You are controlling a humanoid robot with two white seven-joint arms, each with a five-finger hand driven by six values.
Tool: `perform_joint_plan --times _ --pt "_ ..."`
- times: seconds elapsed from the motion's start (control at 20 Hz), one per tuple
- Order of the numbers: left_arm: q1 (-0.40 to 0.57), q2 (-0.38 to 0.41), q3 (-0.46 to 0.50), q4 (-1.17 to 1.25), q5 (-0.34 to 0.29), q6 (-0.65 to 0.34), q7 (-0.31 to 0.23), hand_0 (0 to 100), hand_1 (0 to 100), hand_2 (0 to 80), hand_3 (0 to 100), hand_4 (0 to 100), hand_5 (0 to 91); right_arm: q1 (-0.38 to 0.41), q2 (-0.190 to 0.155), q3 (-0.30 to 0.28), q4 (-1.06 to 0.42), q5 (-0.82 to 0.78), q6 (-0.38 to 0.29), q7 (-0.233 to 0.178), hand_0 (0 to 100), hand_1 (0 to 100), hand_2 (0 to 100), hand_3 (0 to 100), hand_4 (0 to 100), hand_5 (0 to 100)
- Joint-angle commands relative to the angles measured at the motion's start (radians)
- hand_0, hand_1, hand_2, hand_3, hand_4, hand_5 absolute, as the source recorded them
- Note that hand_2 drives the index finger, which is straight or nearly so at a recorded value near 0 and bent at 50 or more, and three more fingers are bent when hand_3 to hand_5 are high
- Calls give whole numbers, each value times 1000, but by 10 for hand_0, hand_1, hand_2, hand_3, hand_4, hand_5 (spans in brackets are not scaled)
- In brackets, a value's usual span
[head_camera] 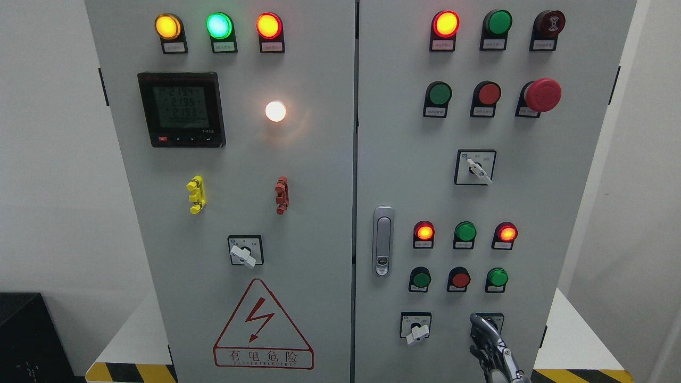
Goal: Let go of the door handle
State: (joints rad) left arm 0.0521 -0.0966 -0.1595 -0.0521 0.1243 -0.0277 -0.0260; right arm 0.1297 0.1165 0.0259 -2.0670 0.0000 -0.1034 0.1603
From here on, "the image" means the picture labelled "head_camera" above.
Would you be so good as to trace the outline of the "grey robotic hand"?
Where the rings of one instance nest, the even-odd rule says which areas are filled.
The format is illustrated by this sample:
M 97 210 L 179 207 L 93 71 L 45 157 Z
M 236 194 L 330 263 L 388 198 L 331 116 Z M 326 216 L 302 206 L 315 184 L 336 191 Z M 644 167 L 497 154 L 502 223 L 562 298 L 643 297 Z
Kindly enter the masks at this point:
M 514 354 L 496 328 L 476 313 L 469 316 L 472 324 L 469 347 L 480 364 L 487 382 L 531 382 L 531 375 L 520 369 Z

